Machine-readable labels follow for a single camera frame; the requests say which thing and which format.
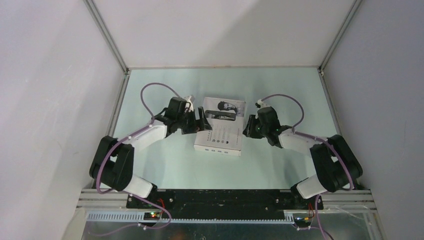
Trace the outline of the white storage box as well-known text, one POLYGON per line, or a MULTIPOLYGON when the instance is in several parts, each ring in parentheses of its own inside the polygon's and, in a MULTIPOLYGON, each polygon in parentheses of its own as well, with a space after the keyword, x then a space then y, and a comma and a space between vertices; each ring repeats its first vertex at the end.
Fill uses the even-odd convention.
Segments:
POLYGON ((194 149, 199 152, 241 156, 246 102, 205 97, 202 107, 212 129, 196 134, 194 149))

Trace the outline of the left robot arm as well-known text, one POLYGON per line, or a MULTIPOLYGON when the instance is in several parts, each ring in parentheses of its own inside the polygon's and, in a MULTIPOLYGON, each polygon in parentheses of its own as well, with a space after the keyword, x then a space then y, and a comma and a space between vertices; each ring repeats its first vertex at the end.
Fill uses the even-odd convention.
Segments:
POLYGON ((134 174, 135 151, 143 150, 180 130, 183 135, 211 131, 202 106, 194 108, 191 96, 172 97, 167 107, 153 115, 141 129, 122 139, 104 136, 97 147, 89 176, 97 185, 146 199, 157 186, 134 174))

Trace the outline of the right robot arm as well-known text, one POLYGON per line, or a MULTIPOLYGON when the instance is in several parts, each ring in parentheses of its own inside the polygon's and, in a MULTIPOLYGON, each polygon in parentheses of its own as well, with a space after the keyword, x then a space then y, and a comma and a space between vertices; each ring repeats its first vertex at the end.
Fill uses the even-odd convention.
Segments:
POLYGON ((261 107, 248 117, 243 135, 266 139, 280 149, 292 150, 312 159, 315 175, 292 186, 295 195, 310 199, 324 193, 354 189, 354 182, 363 175, 363 168, 346 140, 338 134, 328 138, 299 132, 281 125, 271 106, 261 107))

